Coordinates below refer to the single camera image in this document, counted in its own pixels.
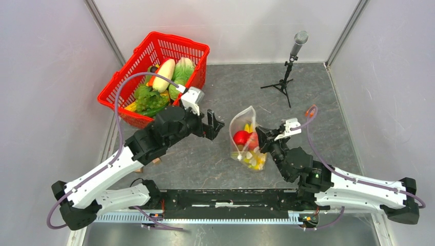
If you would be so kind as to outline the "red apple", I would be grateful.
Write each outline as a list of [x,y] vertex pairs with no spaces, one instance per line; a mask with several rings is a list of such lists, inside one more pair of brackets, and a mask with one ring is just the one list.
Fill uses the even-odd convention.
[[236,146],[244,146],[247,143],[249,136],[249,132],[245,130],[240,130],[233,135],[232,140],[234,141]]
[[252,132],[247,141],[248,150],[253,151],[259,147],[259,139],[256,132]]

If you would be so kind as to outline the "clear polka dot zip bag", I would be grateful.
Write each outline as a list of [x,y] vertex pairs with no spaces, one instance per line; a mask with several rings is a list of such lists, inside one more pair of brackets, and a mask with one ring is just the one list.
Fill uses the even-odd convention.
[[230,157],[254,171],[263,170],[267,159],[267,155],[260,152],[255,131],[258,125],[256,111],[249,106],[239,112],[229,126]]

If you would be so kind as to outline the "yellow banana bunch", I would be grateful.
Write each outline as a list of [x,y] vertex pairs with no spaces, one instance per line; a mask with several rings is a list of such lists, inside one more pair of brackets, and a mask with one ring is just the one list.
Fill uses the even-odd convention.
[[[254,125],[251,122],[242,124],[242,128],[237,130],[237,131],[240,131],[240,130],[245,130],[245,131],[249,132],[250,134],[252,132],[256,132],[254,130]],[[231,147],[230,156],[233,159],[244,164],[247,168],[252,169],[252,170],[257,170],[257,171],[263,170],[265,162],[266,162],[266,158],[267,158],[267,155],[264,153],[261,153],[259,148],[256,148],[255,150],[250,151],[250,150],[248,150],[247,144],[245,144],[244,146],[236,146],[235,143]]]

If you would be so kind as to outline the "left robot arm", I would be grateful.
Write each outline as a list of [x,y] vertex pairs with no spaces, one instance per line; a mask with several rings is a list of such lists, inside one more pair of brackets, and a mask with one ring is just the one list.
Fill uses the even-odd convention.
[[71,182],[55,182],[51,186],[57,200],[54,207],[59,209],[65,222],[63,227],[80,230],[98,216],[129,207],[157,208],[161,203],[160,193],[144,184],[120,190],[109,187],[164,156],[171,146],[191,134],[214,140],[225,124],[212,110],[206,113],[207,123],[202,121],[204,116],[191,108],[169,106],[160,111],[153,122],[121,143],[111,158],[90,172]]

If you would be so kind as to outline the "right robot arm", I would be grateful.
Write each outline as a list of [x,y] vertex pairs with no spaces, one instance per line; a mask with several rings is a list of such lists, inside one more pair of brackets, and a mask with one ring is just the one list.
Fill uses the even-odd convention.
[[256,127],[261,153],[270,154],[282,178],[297,182],[296,202],[312,207],[367,209],[383,212],[394,222],[415,225],[420,218],[417,185],[412,178],[397,181],[373,179],[315,161],[301,147],[288,148],[290,128]]

